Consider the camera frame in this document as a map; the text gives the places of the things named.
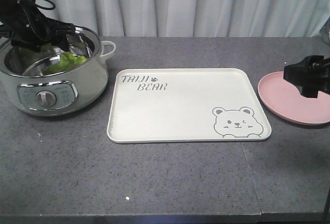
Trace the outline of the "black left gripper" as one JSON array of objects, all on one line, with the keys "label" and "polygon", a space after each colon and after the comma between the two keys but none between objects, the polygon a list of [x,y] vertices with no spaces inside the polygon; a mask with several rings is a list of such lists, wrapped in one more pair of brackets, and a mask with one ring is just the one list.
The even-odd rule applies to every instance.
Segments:
[{"label": "black left gripper", "polygon": [[38,53],[51,47],[67,52],[66,35],[75,35],[74,24],[46,18],[32,0],[1,0],[1,23],[1,37]]}]

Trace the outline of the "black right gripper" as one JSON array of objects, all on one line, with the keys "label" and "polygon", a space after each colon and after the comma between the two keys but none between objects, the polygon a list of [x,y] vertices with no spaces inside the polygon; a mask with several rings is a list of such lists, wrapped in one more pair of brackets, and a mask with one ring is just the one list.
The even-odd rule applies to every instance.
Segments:
[{"label": "black right gripper", "polygon": [[300,94],[306,98],[317,98],[319,91],[329,93],[329,58],[311,55],[299,63],[287,65],[284,79],[289,83],[302,83]]}]

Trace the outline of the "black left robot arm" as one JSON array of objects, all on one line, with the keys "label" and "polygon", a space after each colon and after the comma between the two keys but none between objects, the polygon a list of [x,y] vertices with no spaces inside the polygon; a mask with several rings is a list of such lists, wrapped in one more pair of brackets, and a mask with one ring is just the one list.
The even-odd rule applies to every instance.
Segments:
[{"label": "black left robot arm", "polygon": [[68,51],[67,36],[75,35],[75,26],[46,17],[40,10],[53,10],[56,5],[50,0],[43,1],[52,6],[42,7],[36,0],[1,0],[1,37],[9,39],[12,46],[35,52],[49,43]]}]

